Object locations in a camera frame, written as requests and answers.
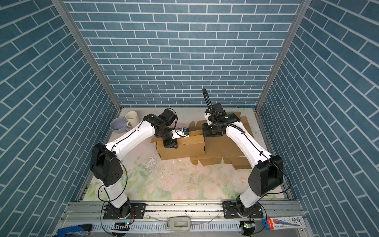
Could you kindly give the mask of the brown cardboard sheet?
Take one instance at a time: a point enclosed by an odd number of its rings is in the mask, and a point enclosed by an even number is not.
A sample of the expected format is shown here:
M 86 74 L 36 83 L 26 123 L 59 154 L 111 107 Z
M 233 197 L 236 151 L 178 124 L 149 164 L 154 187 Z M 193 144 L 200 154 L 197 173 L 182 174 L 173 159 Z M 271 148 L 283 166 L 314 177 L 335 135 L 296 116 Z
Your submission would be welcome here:
M 225 164 L 234 165 L 235 169 L 249 169 L 250 163 L 241 149 L 227 135 L 221 137 L 194 137 L 196 143 L 189 145 L 188 157 L 193 165 L 203 166 Z

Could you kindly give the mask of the brown cardboard box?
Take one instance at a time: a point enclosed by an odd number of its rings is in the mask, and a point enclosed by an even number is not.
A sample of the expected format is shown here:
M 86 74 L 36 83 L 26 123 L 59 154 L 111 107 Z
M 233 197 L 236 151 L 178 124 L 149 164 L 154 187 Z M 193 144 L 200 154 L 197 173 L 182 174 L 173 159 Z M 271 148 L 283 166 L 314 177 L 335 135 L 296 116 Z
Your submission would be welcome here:
M 156 151 L 161 160 L 182 159 L 205 155 L 205 140 L 202 130 L 190 131 L 189 137 L 178 138 L 178 148 L 165 148 L 161 138 L 154 137 L 151 143 L 156 143 Z

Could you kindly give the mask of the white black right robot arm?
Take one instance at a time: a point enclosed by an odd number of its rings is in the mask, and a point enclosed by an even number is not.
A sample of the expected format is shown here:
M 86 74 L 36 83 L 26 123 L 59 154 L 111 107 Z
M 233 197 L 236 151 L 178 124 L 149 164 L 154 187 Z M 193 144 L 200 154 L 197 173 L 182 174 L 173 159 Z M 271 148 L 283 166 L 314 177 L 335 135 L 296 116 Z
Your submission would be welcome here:
M 235 205 L 240 216 L 251 215 L 259 200 L 283 183 L 283 160 L 259 145 L 240 118 L 235 114 L 227 114 L 220 103 L 209 105 L 204 116 L 207 123 L 202 126 L 203 136 L 226 135 L 238 146 L 251 165 L 248 188 L 237 197 Z

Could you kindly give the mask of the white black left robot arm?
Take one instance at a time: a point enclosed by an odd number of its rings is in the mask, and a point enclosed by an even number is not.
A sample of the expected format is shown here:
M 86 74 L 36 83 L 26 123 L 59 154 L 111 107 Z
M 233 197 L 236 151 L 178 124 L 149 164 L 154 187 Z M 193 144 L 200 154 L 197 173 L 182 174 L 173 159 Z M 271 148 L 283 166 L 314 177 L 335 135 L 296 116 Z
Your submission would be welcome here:
M 170 127 L 177 120 L 176 112 L 167 108 L 158 116 L 145 116 L 135 128 L 113 142 L 105 145 L 98 143 L 93 147 L 89 168 L 102 183 L 108 197 L 104 200 L 107 203 L 106 210 L 115 218 L 126 219 L 133 213 L 125 192 L 127 185 L 121 182 L 122 175 L 127 174 L 121 158 L 152 136 L 161 138 L 165 148 L 177 149 L 178 142 L 173 138 L 174 129 Z

